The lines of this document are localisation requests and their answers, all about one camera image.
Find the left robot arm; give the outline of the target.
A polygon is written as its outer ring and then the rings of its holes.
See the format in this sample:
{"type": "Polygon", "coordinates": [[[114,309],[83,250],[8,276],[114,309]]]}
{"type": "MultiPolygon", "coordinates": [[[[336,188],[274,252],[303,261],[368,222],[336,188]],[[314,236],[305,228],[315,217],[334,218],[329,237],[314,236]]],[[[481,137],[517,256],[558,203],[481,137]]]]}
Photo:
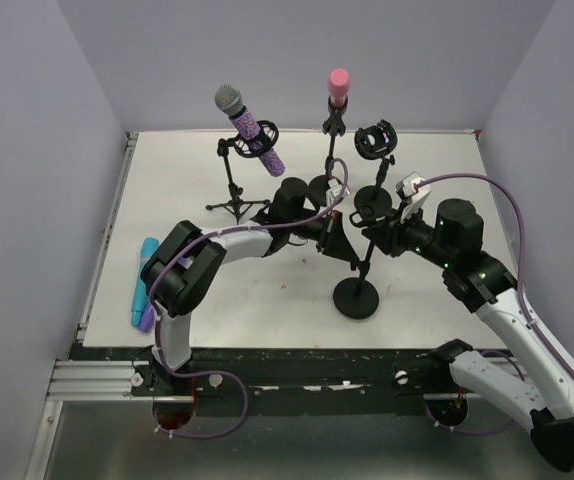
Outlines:
{"type": "Polygon", "coordinates": [[[142,267],[140,279],[153,309],[152,355],[160,364],[154,382],[164,393],[176,395],[188,385],[184,365],[191,358],[191,316],[222,266],[269,257],[297,236],[313,241],[320,254],[358,267],[342,213],[334,205],[307,209],[305,203],[312,200],[307,183],[290,177],[269,205],[245,223],[220,230],[188,220],[178,223],[142,267]]]}

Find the pink microphone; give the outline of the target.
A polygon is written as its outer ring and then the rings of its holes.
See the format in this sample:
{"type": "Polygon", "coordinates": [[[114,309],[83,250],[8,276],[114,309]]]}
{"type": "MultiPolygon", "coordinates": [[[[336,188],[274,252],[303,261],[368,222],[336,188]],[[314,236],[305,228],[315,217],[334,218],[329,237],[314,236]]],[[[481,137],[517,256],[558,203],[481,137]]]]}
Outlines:
{"type": "Polygon", "coordinates": [[[351,77],[347,70],[336,68],[331,72],[327,88],[329,100],[334,108],[339,109],[345,105],[350,87],[351,77]]]}

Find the black tripod shock-mount stand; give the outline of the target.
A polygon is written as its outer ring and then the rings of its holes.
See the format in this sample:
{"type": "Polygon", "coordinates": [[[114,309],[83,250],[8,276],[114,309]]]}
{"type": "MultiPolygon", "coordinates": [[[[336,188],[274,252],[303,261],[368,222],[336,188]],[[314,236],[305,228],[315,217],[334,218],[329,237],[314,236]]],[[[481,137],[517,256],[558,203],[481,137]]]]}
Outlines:
{"type": "Polygon", "coordinates": [[[277,143],[279,131],[273,122],[260,120],[257,121],[257,126],[260,132],[251,140],[244,139],[238,133],[235,137],[221,138],[217,145],[217,155],[223,160],[225,167],[230,198],[224,203],[206,205],[205,209],[207,211],[224,209],[235,217],[236,223],[240,222],[241,218],[252,206],[267,206],[270,204],[268,199],[246,201],[242,198],[243,188],[235,183],[229,162],[229,150],[231,148],[242,158],[259,159],[262,154],[268,153],[270,148],[277,143]]]}

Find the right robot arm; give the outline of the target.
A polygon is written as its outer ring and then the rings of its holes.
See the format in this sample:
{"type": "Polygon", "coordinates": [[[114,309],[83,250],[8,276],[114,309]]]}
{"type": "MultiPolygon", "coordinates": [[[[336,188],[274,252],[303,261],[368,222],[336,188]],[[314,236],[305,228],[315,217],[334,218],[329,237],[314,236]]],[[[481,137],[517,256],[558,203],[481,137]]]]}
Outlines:
{"type": "Polygon", "coordinates": [[[470,202],[447,199],[438,205],[433,226],[421,212],[404,219],[394,210],[362,233],[391,257],[410,251],[440,267],[447,291],[502,340],[530,378],[523,382],[466,347],[431,362],[429,384],[441,392],[459,385],[477,393],[519,424],[553,468],[570,472],[574,360],[520,300],[516,278],[483,250],[483,229],[470,202]]]}

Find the plain purple microphone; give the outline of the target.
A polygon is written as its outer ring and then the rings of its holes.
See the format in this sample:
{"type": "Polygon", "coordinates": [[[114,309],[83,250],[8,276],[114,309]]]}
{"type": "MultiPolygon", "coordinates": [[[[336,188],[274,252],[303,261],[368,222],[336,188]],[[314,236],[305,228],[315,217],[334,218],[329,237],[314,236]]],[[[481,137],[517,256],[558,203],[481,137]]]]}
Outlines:
{"type": "Polygon", "coordinates": [[[150,255],[147,253],[142,253],[140,255],[139,268],[130,309],[131,325],[141,333],[151,332],[155,323],[154,310],[148,300],[146,286],[140,278],[141,271],[149,258],[150,255]]]}

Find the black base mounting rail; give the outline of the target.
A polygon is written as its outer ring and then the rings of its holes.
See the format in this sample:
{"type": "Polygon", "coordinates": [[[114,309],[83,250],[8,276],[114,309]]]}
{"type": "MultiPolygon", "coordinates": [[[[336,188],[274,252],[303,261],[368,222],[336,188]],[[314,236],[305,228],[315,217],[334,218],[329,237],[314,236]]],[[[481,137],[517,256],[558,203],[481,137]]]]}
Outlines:
{"type": "Polygon", "coordinates": [[[451,351],[196,348],[177,377],[153,358],[136,363],[131,392],[209,417],[431,412],[460,424],[479,397],[451,379],[451,351]]]}

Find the purple glitter microphone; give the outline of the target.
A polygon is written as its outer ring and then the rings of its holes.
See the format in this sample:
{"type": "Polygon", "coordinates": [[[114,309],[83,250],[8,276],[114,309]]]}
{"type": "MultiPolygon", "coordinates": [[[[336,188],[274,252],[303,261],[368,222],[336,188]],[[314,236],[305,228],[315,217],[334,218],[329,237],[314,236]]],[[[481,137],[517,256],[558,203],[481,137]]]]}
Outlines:
{"type": "Polygon", "coordinates": [[[271,145],[270,137],[244,105],[240,91],[231,84],[223,84],[214,94],[214,101],[227,115],[253,157],[259,159],[272,177],[282,176],[286,167],[271,145]]]}

